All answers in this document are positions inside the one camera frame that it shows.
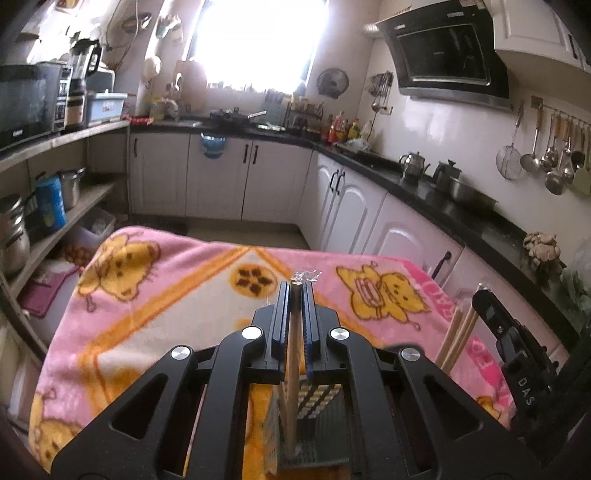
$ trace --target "range hood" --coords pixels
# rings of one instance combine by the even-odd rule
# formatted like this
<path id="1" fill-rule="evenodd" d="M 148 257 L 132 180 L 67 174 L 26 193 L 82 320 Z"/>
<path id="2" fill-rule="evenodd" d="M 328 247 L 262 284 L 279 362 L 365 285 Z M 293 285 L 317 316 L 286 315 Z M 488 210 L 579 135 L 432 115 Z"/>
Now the range hood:
<path id="1" fill-rule="evenodd" d="M 482 0 L 415 0 L 377 26 L 403 95 L 511 108 L 507 68 Z"/>

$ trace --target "pink blanket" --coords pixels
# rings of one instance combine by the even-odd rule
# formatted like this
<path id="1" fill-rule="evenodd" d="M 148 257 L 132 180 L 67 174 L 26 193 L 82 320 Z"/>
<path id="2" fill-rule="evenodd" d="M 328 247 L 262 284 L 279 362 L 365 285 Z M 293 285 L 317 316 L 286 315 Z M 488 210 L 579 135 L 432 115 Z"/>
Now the pink blanket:
<path id="1" fill-rule="evenodd" d="M 316 302 L 335 309 L 343 326 L 375 346 L 414 342 L 436 357 L 454 304 L 409 261 L 126 228 L 82 275 L 43 365 L 30 420 L 31 449 L 43 467 L 49 470 L 56 453 L 168 350 L 217 345 L 274 303 L 278 284 L 302 270 L 322 272 Z M 497 418 L 508 411 L 502 372 L 477 337 L 452 378 Z M 259 408 L 263 415 L 266 409 Z"/>

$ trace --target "window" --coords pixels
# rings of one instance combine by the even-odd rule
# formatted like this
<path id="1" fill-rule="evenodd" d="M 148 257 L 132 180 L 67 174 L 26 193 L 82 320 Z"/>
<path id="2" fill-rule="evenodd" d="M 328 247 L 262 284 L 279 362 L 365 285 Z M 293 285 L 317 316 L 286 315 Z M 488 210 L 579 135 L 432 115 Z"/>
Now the window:
<path id="1" fill-rule="evenodd" d="M 206 0 L 187 58 L 208 83 L 291 93 L 306 81 L 326 0 Z"/>

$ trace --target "storage box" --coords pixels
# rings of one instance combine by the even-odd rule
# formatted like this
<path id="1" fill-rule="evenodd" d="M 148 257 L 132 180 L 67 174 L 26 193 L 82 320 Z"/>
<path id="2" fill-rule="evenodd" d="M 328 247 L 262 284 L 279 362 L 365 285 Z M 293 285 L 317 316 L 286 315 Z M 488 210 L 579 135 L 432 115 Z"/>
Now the storage box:
<path id="1" fill-rule="evenodd" d="M 89 127 L 121 118 L 127 93 L 90 93 L 86 105 L 86 123 Z"/>
<path id="2" fill-rule="evenodd" d="M 106 224 L 105 230 L 100 235 L 92 232 L 92 226 L 98 219 L 104 220 Z M 113 231 L 115 231 L 115 217 L 101 208 L 94 207 L 66 234 L 64 242 L 67 245 L 80 245 L 87 251 L 95 253 Z"/>

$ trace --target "microwave oven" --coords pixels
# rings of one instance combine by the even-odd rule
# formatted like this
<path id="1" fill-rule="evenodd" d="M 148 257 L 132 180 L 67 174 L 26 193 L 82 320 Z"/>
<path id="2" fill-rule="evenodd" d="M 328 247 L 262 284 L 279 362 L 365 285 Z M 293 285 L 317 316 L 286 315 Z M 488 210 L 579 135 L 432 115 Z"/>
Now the microwave oven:
<path id="1" fill-rule="evenodd" d="M 64 130 L 71 77 L 58 62 L 0 66 L 0 151 Z"/>

